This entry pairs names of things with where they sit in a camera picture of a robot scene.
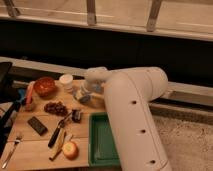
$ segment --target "green tray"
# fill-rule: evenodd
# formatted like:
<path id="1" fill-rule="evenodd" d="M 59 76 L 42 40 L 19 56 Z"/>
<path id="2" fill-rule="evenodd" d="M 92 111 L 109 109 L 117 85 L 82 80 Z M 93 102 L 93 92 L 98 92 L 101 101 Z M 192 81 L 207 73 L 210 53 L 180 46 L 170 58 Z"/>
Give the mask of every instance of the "green tray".
<path id="1" fill-rule="evenodd" d="M 89 165 L 120 166 L 107 113 L 93 113 L 90 115 Z"/>

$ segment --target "white cup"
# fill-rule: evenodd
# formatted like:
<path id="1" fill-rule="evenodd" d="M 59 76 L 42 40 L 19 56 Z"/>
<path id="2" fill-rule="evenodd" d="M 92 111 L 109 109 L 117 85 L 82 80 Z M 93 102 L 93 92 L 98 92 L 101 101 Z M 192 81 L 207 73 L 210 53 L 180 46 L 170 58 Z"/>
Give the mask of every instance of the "white cup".
<path id="1" fill-rule="evenodd" d="M 64 74 L 60 76 L 59 81 L 66 91 L 72 91 L 73 76 L 71 74 Z"/>

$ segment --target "railing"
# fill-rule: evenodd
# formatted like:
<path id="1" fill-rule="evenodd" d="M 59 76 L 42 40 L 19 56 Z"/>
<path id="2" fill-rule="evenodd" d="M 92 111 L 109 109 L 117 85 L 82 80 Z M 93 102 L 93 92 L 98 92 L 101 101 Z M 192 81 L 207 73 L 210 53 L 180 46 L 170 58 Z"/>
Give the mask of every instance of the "railing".
<path id="1" fill-rule="evenodd" d="M 0 18 L 213 41 L 212 0 L 0 0 Z"/>

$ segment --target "brown bowl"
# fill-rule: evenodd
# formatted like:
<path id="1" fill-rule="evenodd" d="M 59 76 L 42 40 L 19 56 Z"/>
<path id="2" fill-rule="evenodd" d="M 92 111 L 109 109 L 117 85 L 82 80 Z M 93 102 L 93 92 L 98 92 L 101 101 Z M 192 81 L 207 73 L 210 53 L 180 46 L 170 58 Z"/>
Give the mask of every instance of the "brown bowl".
<path id="1" fill-rule="evenodd" d="M 41 77 L 35 81 L 33 88 L 39 96 L 49 96 L 56 90 L 55 80 L 51 77 Z"/>

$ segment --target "utensil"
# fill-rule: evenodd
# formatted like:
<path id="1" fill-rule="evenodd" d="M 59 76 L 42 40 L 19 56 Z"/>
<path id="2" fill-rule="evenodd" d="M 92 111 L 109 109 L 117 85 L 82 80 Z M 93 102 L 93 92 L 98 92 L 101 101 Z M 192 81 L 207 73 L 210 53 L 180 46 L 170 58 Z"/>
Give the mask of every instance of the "utensil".
<path id="1" fill-rule="evenodd" d="M 69 118 L 69 116 L 72 115 L 72 113 L 73 113 L 73 111 L 70 112 L 69 114 L 67 114 L 62 120 L 59 121 L 57 128 L 55 129 L 52 137 L 50 138 L 50 141 L 48 143 L 48 147 L 51 148 L 55 144 L 55 141 L 56 141 L 56 139 L 58 137 L 60 128 L 63 128 L 65 126 L 66 120 Z"/>
<path id="2" fill-rule="evenodd" d="M 22 139 L 22 135 L 18 134 L 15 141 L 14 141 L 14 145 L 13 145 L 12 150 L 10 150 L 10 153 L 8 154 L 4 164 L 2 165 L 2 169 L 5 169 L 7 167 L 7 164 L 10 161 L 10 158 L 12 157 L 17 145 L 21 142 L 21 139 Z"/>

